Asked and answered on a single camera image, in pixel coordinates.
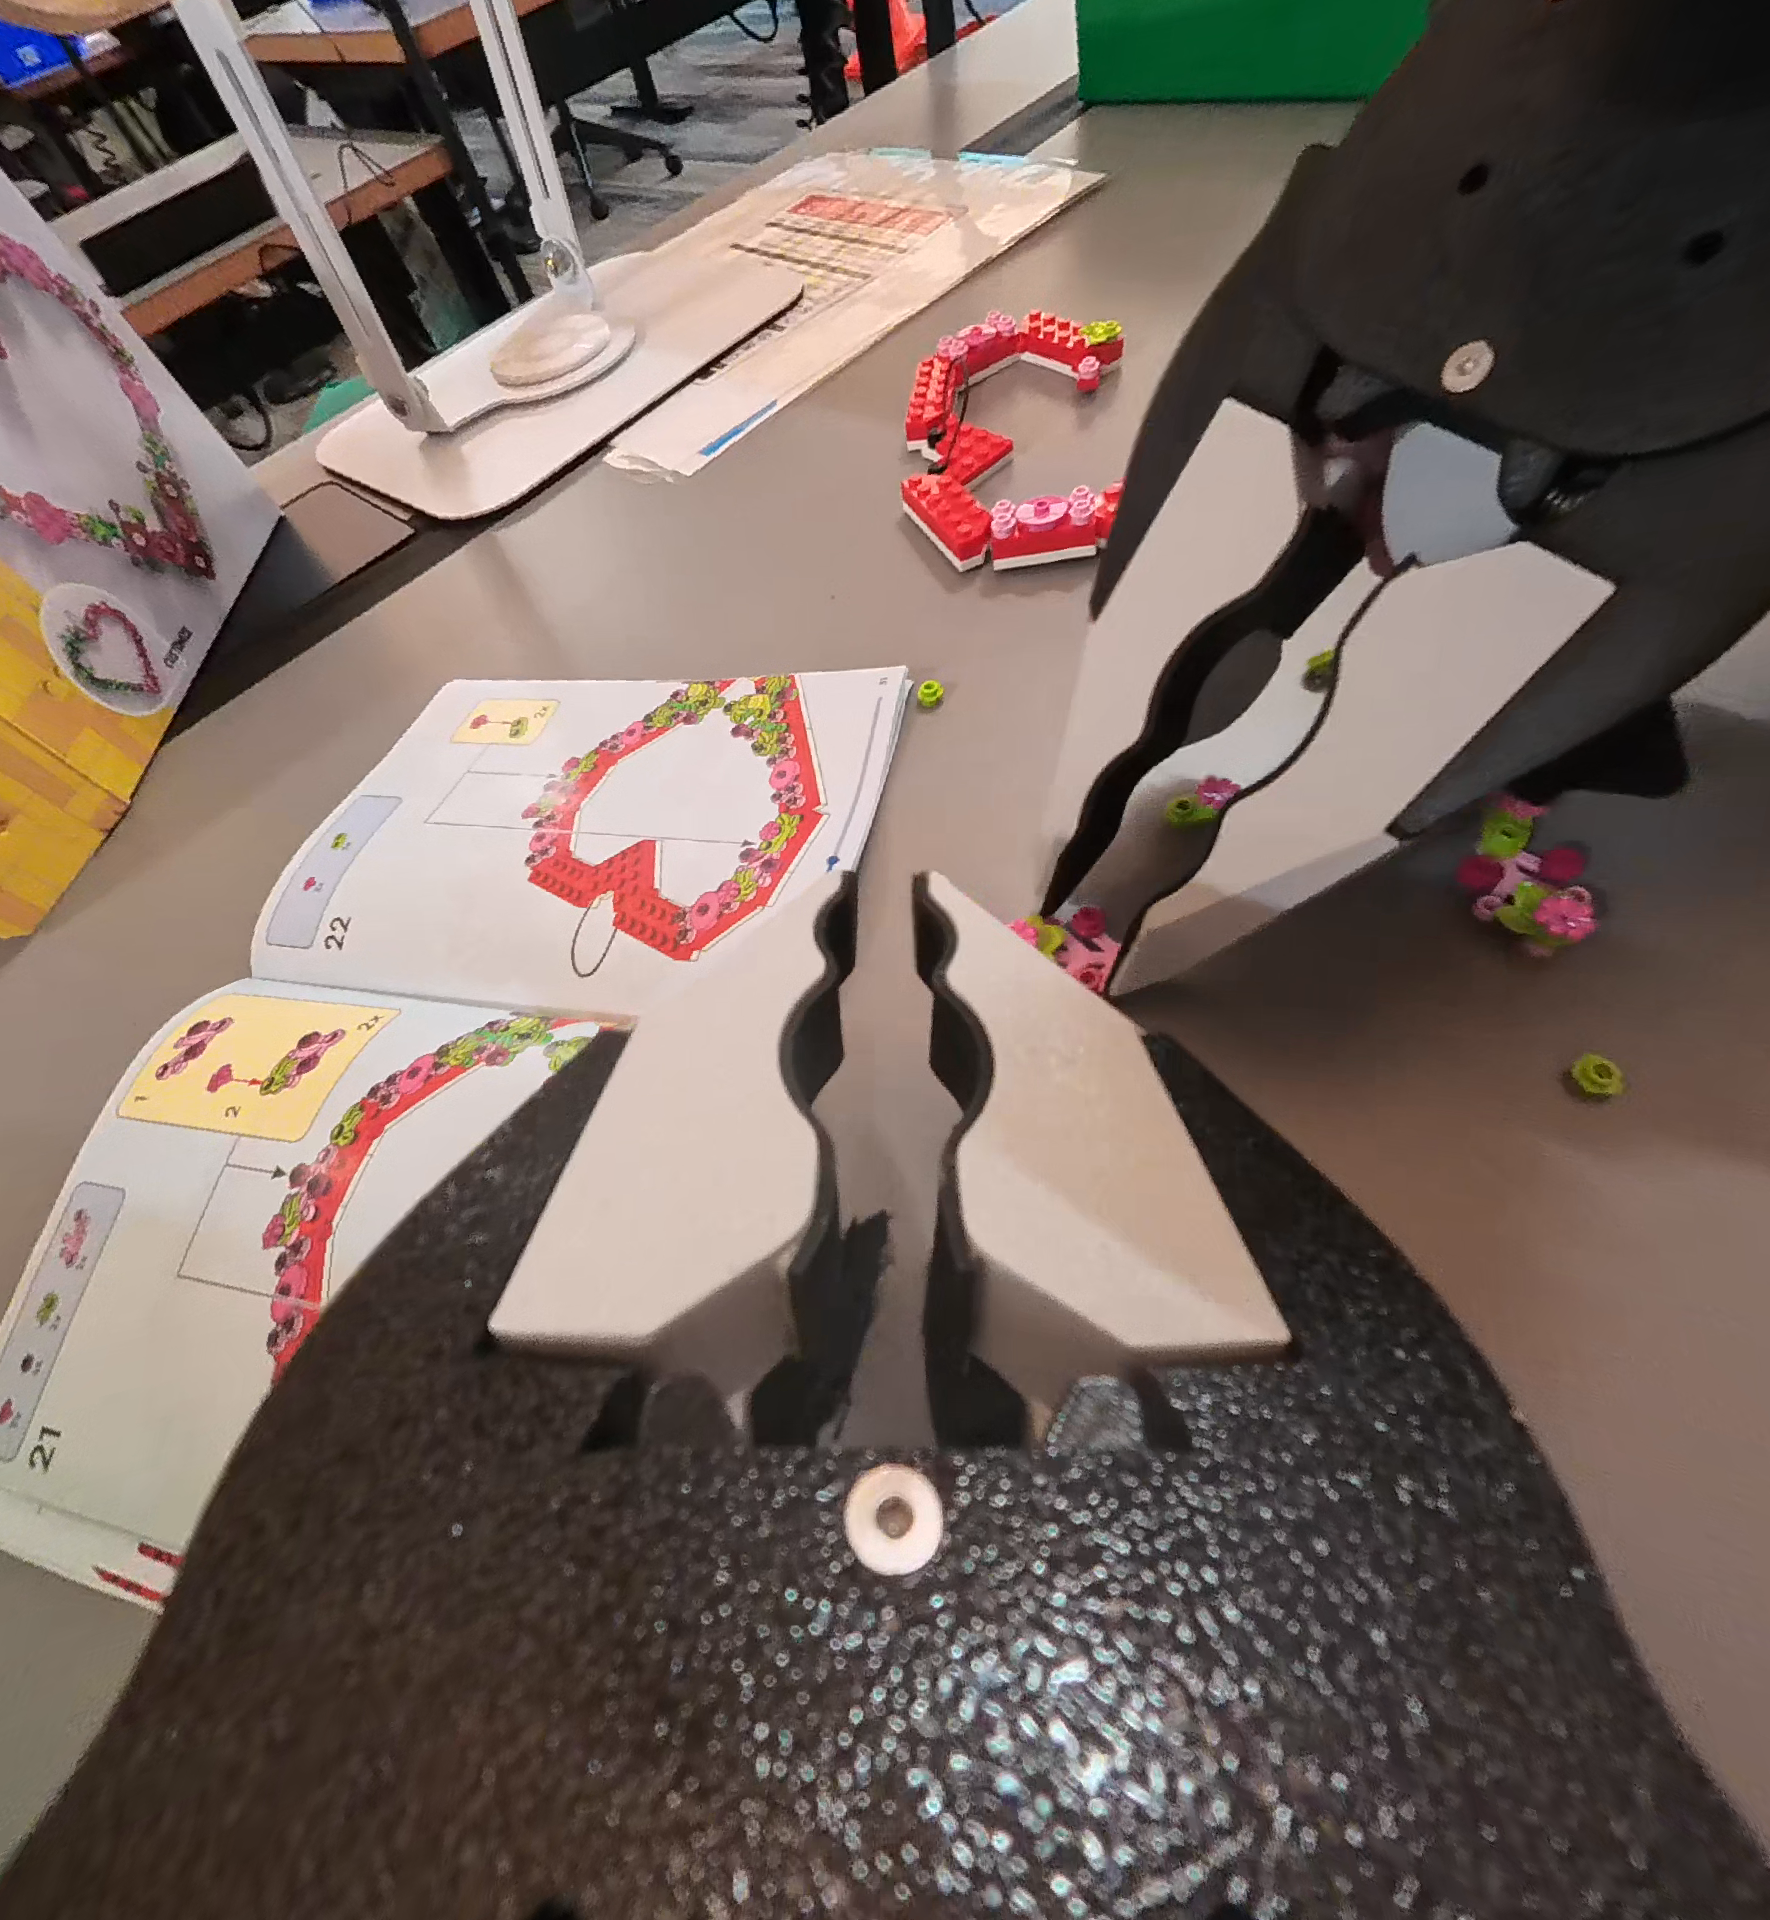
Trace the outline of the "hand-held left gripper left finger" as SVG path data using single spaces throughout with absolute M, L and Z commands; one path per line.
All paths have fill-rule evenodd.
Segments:
M 857 876 L 816 879 L 627 1034 L 490 1335 L 697 1376 L 755 1441 L 807 1447 L 848 1398 L 876 1270 L 848 1267 L 829 1139 Z

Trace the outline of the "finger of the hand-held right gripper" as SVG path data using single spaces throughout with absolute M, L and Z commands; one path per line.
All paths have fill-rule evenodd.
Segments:
M 1498 455 L 1438 427 L 1391 442 L 1379 515 L 1396 572 L 1347 609 L 1318 721 L 1232 724 L 1243 784 L 1197 872 L 1146 908 L 1114 993 L 1152 988 L 1394 852 L 1394 825 L 1560 655 L 1615 586 L 1521 540 Z
M 1227 399 L 1089 623 L 1045 789 L 1042 905 L 1064 905 L 1094 874 L 1230 651 L 1290 633 L 1350 565 L 1350 459 Z

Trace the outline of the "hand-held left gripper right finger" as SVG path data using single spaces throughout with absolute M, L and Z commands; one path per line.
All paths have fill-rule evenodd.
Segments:
M 959 1107 L 923 1307 L 937 1441 L 1025 1445 L 1083 1380 L 1286 1353 L 1138 1027 L 935 872 L 913 942 Z

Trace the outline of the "small pink lime lego assembly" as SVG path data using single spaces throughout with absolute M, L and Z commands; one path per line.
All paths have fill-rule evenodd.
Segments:
M 1009 930 L 1079 987 L 1097 997 L 1109 993 L 1120 945 L 1099 905 L 1070 904 L 1058 913 L 1036 911 L 1012 921 Z

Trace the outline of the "pink lego flower cluster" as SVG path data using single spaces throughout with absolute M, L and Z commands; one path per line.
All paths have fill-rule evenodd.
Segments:
M 1589 941 L 1601 916 L 1588 884 L 1589 852 L 1543 842 L 1546 813 L 1508 791 L 1487 797 L 1472 852 L 1453 874 L 1478 923 L 1510 932 L 1541 959 Z

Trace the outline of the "red partial lego heart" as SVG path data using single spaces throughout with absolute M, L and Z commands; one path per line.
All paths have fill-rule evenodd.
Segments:
M 1120 365 L 1125 342 L 1116 323 L 993 310 L 940 337 L 917 363 L 904 413 L 904 449 L 917 472 L 900 485 L 900 506 L 954 572 L 1031 572 L 1107 548 L 1120 483 L 1056 494 L 979 494 L 979 485 L 1012 461 L 1017 445 L 973 417 L 971 396 L 1012 367 L 1051 373 L 1079 396 L 1095 396 Z

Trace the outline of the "open lego instruction booklet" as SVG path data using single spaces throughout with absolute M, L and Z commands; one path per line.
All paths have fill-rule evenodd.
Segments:
M 450 683 L 90 1125 L 0 1325 L 0 1551 L 159 1610 L 324 1312 L 592 1041 L 845 879 L 904 666 Z

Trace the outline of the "yellow white lego box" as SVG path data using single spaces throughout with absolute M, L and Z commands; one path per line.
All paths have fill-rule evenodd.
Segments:
M 0 938 L 124 816 L 277 523 L 0 168 Z

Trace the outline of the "green box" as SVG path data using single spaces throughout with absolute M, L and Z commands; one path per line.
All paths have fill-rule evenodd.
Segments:
M 1330 105 L 1369 98 L 1429 2 L 1076 2 L 1089 106 Z

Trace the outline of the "printed paper sheet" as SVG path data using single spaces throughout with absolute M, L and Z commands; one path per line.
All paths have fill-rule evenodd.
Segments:
M 618 435 L 608 467 L 694 476 L 1103 182 L 1051 158 L 873 147 L 801 161 L 745 191 L 657 256 L 704 273 L 779 269 L 801 299 Z

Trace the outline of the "white desk lamp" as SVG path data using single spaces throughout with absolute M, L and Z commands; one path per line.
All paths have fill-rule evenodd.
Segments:
M 237 15 L 220 2 L 173 13 L 374 389 L 315 446 L 319 467 L 344 485 L 435 522 L 497 515 L 803 296 L 799 274 L 741 254 L 656 250 L 587 267 L 514 8 L 470 4 L 548 290 L 411 373 L 314 193 Z

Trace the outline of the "black office chair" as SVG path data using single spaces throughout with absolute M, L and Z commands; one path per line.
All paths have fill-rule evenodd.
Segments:
M 633 64 L 630 80 L 635 101 L 611 106 L 603 117 L 578 112 L 555 84 L 548 80 L 538 84 L 554 152 L 577 168 L 584 209 L 594 223 L 603 223 L 611 214 L 603 193 L 603 176 L 597 174 L 592 163 L 594 147 L 621 157 L 625 164 L 657 161 L 665 180 L 675 184 L 681 182 L 684 171 L 679 150 L 667 139 L 647 133 L 644 128 L 677 125 L 689 114 L 689 106 L 662 97 L 644 60 Z

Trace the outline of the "dark grey flat pad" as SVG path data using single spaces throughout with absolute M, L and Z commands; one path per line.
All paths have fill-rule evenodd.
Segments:
M 237 613 L 294 614 L 414 538 L 412 520 L 325 477 L 286 503 Z

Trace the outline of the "background desk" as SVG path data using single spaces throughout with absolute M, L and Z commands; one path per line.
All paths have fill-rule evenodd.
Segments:
M 294 155 L 337 228 L 377 221 L 453 174 L 437 137 L 297 130 Z M 238 136 L 217 139 L 48 225 L 144 338 L 302 264 Z

